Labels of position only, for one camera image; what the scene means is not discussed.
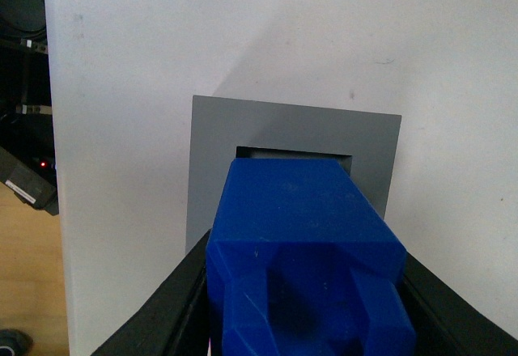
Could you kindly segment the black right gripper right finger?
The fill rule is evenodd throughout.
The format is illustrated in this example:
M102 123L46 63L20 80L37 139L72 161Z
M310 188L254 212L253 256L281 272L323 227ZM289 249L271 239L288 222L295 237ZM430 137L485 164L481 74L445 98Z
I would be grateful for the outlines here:
M411 255L398 293L416 332L416 355L517 354L513 336Z

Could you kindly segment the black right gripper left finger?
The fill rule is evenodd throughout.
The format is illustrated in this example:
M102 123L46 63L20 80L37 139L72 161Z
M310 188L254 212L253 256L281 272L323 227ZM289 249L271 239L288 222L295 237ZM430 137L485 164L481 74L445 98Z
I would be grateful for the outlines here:
M206 245L195 244L142 307L94 355L207 355Z

